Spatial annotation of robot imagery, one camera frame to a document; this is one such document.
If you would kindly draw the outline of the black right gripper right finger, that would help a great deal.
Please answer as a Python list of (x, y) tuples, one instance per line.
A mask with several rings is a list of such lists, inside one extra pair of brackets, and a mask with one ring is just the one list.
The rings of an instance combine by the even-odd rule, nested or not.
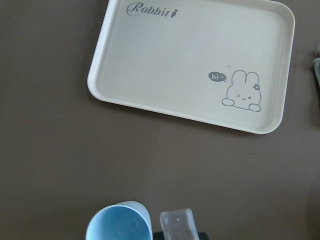
[(209, 236), (205, 232), (198, 232), (199, 240), (209, 240)]

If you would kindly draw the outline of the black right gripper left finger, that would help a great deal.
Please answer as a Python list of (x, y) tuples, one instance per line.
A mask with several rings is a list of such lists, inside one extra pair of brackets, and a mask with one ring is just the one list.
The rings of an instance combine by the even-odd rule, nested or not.
[(153, 240), (165, 240), (164, 232), (163, 231), (154, 232), (153, 233)]

